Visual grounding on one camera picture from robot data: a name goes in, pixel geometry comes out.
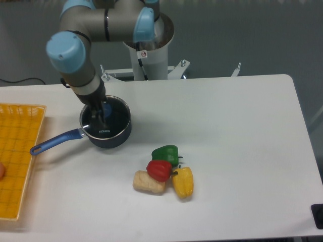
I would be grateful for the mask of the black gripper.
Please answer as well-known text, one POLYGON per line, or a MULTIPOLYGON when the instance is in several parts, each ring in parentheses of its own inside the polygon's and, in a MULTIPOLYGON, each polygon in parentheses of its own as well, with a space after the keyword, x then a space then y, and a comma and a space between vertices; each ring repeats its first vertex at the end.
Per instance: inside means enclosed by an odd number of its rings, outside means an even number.
POLYGON ((85 86, 73 87, 74 93, 80 101, 91 109, 89 124, 92 129, 98 129, 100 122, 106 128, 106 96, 102 80, 92 80, 85 86))

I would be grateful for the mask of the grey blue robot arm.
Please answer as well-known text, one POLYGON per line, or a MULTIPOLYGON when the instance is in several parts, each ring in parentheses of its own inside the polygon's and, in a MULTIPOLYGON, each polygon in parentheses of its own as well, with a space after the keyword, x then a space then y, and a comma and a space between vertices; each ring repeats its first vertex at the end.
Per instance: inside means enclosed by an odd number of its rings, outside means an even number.
POLYGON ((46 44, 65 86, 90 108, 91 122, 103 126, 107 101, 103 80, 90 60, 94 42, 147 42, 154 39, 158 1, 66 1, 58 33, 46 44))

